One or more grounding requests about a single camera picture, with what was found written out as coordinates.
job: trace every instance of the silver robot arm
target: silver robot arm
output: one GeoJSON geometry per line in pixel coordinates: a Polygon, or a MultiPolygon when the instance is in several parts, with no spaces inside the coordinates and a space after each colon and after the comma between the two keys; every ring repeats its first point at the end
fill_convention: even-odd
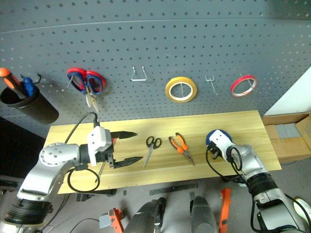
{"type": "Polygon", "coordinates": [[[257,218],[262,230],[310,232],[307,222],[297,214],[293,202],[277,187],[250,145],[234,144],[230,136],[221,130],[209,134],[208,139],[208,150],[241,168],[242,177],[259,209],[257,218]]]}
{"type": "Polygon", "coordinates": [[[81,161],[76,144],[54,143],[43,148],[37,164],[20,187],[17,200],[1,222],[0,232],[40,232],[65,174],[81,161]]]}
{"type": "Polygon", "coordinates": [[[133,132],[110,132],[96,126],[88,135],[88,144],[54,143],[43,148],[34,168],[28,173],[6,218],[0,223],[0,233],[39,233],[45,226],[44,219],[52,210],[56,197],[68,171],[87,169],[97,162],[109,162],[119,168],[131,165],[142,157],[126,158],[115,162],[112,138],[135,136],[133,132]]]}

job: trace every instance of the gray pegboard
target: gray pegboard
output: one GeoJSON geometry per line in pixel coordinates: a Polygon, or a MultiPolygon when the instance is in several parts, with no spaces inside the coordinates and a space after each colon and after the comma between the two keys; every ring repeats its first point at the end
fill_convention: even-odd
{"type": "MultiPolygon", "coordinates": [[[[107,80],[100,120],[269,109],[310,67],[310,1],[2,1],[0,62],[18,76],[43,75],[40,91],[75,123],[89,111],[66,70],[92,69],[107,80]],[[146,82],[131,82],[132,65],[146,82]],[[216,96],[205,75],[214,75],[216,96]],[[234,98],[240,74],[256,91],[234,98]],[[198,87],[188,103],[166,98],[166,83],[186,76],[198,87]]],[[[0,105],[1,116],[46,136],[48,126],[0,105]]]]}

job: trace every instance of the cardboard box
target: cardboard box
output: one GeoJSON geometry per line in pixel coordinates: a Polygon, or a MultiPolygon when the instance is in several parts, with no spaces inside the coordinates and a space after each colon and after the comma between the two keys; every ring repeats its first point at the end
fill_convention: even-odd
{"type": "Polygon", "coordinates": [[[310,113],[264,116],[262,122],[280,163],[301,160],[311,156],[310,113]],[[296,128],[301,137],[280,138],[276,125],[289,123],[296,123],[296,128]]]}

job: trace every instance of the tape roll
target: tape roll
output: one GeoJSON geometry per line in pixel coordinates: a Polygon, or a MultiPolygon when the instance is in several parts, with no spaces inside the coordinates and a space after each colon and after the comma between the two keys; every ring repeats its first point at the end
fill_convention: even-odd
{"type": "Polygon", "coordinates": [[[196,93],[197,93],[197,88],[196,88],[195,83],[190,78],[187,78],[187,77],[173,78],[166,84],[166,87],[165,87],[166,96],[170,100],[177,102],[177,103],[185,103],[185,102],[192,100],[195,97],[196,93]],[[180,84],[184,84],[190,87],[190,93],[185,97],[176,97],[172,94],[172,88],[180,84]]]}
{"type": "Polygon", "coordinates": [[[234,97],[242,97],[250,94],[256,87],[257,85],[257,79],[253,75],[245,75],[237,79],[231,86],[230,92],[234,97]],[[250,88],[242,93],[235,93],[234,89],[242,82],[248,81],[248,80],[253,80],[253,84],[250,86],[250,88]]]}

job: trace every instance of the black scissors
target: black scissors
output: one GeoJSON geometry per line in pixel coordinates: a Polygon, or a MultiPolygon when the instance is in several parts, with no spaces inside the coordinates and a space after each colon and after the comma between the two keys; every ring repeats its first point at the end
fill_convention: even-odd
{"type": "Polygon", "coordinates": [[[156,138],[156,139],[155,139],[153,136],[150,136],[150,137],[147,138],[147,140],[146,140],[146,145],[147,145],[147,147],[149,148],[149,150],[148,150],[147,158],[146,158],[146,161],[145,161],[143,167],[146,166],[146,164],[147,164],[147,162],[148,162],[148,160],[149,160],[149,157],[150,157],[152,151],[153,151],[154,149],[159,148],[159,147],[161,146],[161,144],[162,144],[161,138],[156,138]]]}

